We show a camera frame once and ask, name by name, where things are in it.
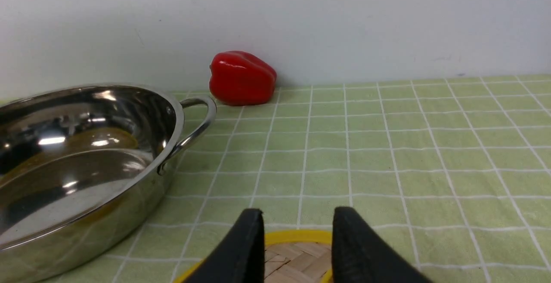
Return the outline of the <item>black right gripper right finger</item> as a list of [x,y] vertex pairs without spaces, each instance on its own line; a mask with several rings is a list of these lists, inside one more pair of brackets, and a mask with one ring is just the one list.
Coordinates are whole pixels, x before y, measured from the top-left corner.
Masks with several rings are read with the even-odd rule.
[[431,282],[387,244],[352,207],[336,207],[332,226],[334,283]]

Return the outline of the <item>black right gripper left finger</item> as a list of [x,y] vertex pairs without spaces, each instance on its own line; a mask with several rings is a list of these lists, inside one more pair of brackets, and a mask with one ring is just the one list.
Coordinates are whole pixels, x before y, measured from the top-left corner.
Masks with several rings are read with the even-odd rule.
[[259,209],[244,209],[223,240],[184,283],[263,283],[264,222]]

